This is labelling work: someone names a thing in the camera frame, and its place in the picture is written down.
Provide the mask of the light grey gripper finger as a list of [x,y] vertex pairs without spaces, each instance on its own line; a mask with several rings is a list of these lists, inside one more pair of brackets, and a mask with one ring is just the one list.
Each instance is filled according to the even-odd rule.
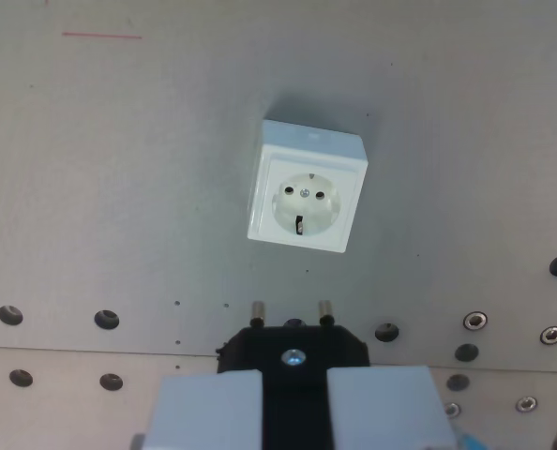
[[162,380],[145,449],[261,449],[263,375],[258,370]]
[[456,449],[455,433],[427,367],[327,370],[336,449]]

